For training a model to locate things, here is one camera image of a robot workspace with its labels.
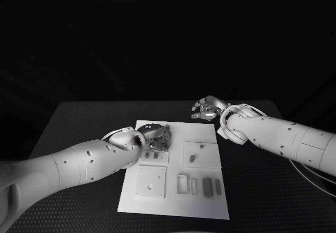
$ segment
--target black table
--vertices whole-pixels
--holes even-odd
[[[247,103],[281,118],[268,100]],[[137,120],[215,124],[192,119],[195,101],[64,102],[58,106],[31,158],[101,139]],[[126,170],[97,182],[68,188],[41,200],[23,213],[9,233],[71,232],[333,232],[336,205],[302,177],[289,159],[256,147],[238,145],[217,134],[231,220],[119,213]],[[323,186],[310,173],[310,179]]]

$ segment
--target robotic hand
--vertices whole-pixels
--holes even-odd
[[[143,150],[170,146],[169,125],[147,124],[110,132],[101,140],[80,143],[58,153],[0,163],[0,233],[28,208],[69,187],[98,181],[131,167]]]
[[[221,116],[219,135],[237,144],[247,140],[264,150],[299,161],[336,176],[336,136],[292,121],[268,117],[248,104],[231,105],[219,98],[201,99],[192,118],[212,120]]]

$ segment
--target dark wall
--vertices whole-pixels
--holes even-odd
[[[29,157],[62,101],[267,99],[286,119],[336,133],[332,10],[129,2],[18,13],[3,5],[0,158]]]

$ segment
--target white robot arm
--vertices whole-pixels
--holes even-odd
[[[108,133],[58,153],[0,163],[0,233],[28,210],[62,189],[95,182],[131,167],[144,149],[163,152],[170,144],[169,125],[147,124]]]
[[[268,117],[247,104],[231,105],[214,96],[201,99],[192,118],[212,120],[221,116],[219,135],[237,144],[250,140],[274,154],[299,161],[336,176],[336,136],[292,121]]]

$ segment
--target white board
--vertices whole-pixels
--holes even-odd
[[[146,159],[143,153],[139,162],[127,169],[120,197],[119,212],[228,220],[230,213],[221,171],[221,158],[217,146],[217,132],[214,125],[139,120],[136,129],[139,129],[146,124],[160,124],[163,126],[170,126],[172,145],[169,148],[169,154],[159,153],[157,159],[153,159],[153,157],[150,156]],[[209,166],[185,166],[185,142],[204,144],[205,147],[202,149],[206,148],[208,143],[212,144],[212,146],[208,147],[208,149],[211,149],[212,151],[209,158],[214,161],[211,162],[212,164]],[[191,144],[191,149],[195,151],[195,144]],[[162,189],[160,191],[157,191],[155,197],[149,196],[155,193],[144,193],[144,195],[136,196],[136,190],[140,189],[137,186],[140,166],[165,168],[166,182],[163,198],[160,198],[162,196],[157,196],[159,194],[162,194]],[[159,176],[155,172],[156,169],[157,168],[153,169],[153,177]],[[212,179],[214,197],[211,198],[206,198],[204,196],[204,178]],[[179,194],[178,183],[181,182],[181,184],[185,185],[186,180],[188,191],[182,191],[182,193],[188,194]],[[217,194],[215,180],[219,180],[221,195]],[[140,186],[143,188],[143,192],[150,192],[153,190],[146,190],[152,182],[155,182],[155,180],[149,180],[147,182],[142,183]]]

